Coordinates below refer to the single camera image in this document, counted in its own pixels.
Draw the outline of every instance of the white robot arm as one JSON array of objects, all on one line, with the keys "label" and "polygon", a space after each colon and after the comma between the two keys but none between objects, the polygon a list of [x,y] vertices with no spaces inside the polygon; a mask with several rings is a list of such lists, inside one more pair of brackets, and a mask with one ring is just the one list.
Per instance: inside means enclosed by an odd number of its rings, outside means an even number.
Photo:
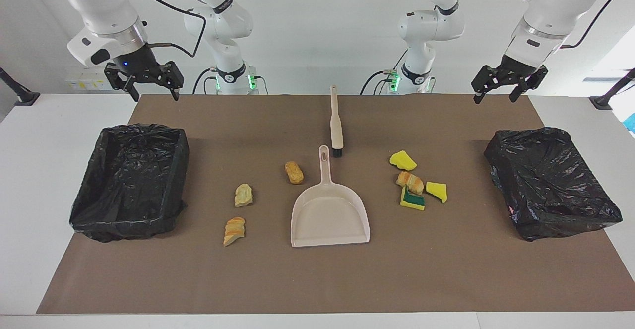
[{"label": "white robot arm", "polygon": [[[254,23],[249,13],[234,0],[200,0],[208,6],[193,8],[191,12],[206,18],[208,27],[203,38],[216,61],[216,85],[222,94],[256,93],[255,69],[243,60],[240,47],[233,39],[247,37]],[[186,29],[198,35],[202,21],[186,15]]]},{"label": "white robot arm", "polygon": [[68,1],[84,21],[84,28],[68,43],[77,60],[88,67],[113,60],[106,65],[106,77],[114,89],[129,92],[135,101],[139,95],[134,83],[156,83],[179,98],[181,72],[174,62],[156,61],[143,22],[129,0]]},{"label": "white robot arm", "polygon": [[483,66],[472,81],[476,103],[501,85],[517,85],[509,96],[512,102],[528,89],[536,89],[547,74],[543,62],[561,48],[578,20],[597,0],[527,1],[529,8],[518,23],[501,64],[496,68]]},{"label": "white robot arm", "polygon": [[399,22],[399,35],[408,44],[406,61],[399,69],[398,87],[388,94],[420,92],[435,60],[430,41],[457,39],[463,35],[465,18],[458,8],[458,0],[430,0],[435,10],[409,12]]}]

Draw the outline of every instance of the bread piece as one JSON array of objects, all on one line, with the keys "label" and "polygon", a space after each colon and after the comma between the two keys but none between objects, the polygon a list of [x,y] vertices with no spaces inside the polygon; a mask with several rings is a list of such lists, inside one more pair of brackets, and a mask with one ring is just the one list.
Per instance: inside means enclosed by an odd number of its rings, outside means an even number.
[{"label": "bread piece", "polygon": [[408,187],[408,190],[413,194],[424,194],[424,181],[416,175],[408,173],[408,171],[402,171],[399,173],[399,177],[397,177],[397,185]]},{"label": "bread piece", "polygon": [[236,196],[234,196],[234,206],[243,207],[252,203],[252,189],[248,184],[240,184],[236,188]]},{"label": "bread piece", "polygon": [[245,219],[242,217],[234,217],[225,224],[225,238],[223,246],[227,247],[238,238],[245,236]]},{"label": "bread piece", "polygon": [[286,171],[286,175],[289,177],[291,184],[302,184],[304,174],[302,174],[302,170],[296,162],[286,162],[286,164],[284,164],[284,171]]}]

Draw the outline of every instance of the brown mat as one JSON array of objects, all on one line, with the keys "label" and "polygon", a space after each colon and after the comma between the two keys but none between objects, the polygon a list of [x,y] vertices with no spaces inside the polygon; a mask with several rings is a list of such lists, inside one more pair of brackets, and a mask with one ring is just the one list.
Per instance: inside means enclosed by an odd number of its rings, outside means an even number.
[{"label": "brown mat", "polygon": [[[107,244],[75,234],[38,313],[633,311],[635,284],[604,231],[522,240],[483,150],[500,129],[542,126],[530,101],[488,96],[340,97],[333,180],[364,201],[365,245],[292,248],[295,198],[319,182],[327,96],[143,96],[131,123],[184,128],[188,208],[170,234]],[[449,200],[399,206],[391,153],[445,182]],[[303,185],[288,184],[297,161]],[[254,204],[234,209],[247,182]],[[223,248],[225,221],[247,237]]]}]

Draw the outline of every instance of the black trash bin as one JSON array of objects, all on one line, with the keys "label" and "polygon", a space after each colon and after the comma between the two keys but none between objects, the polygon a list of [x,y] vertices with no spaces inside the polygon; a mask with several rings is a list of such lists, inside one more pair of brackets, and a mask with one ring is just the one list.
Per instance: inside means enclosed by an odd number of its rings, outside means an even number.
[{"label": "black trash bin", "polygon": [[186,133],[159,124],[104,128],[72,206],[75,232],[108,242],[169,232],[184,208]]},{"label": "black trash bin", "polygon": [[527,241],[573,236],[622,221],[563,130],[498,131],[485,157],[510,217]]}]

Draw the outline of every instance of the dustpan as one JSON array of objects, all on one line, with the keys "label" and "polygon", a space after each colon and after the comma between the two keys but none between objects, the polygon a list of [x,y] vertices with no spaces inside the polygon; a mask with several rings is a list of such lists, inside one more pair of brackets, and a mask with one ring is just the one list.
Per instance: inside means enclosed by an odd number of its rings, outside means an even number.
[{"label": "dustpan", "polygon": [[328,146],[320,146],[320,184],[303,191],[293,205],[293,247],[370,241],[370,225],[364,204],[355,191],[331,180],[328,153]]}]

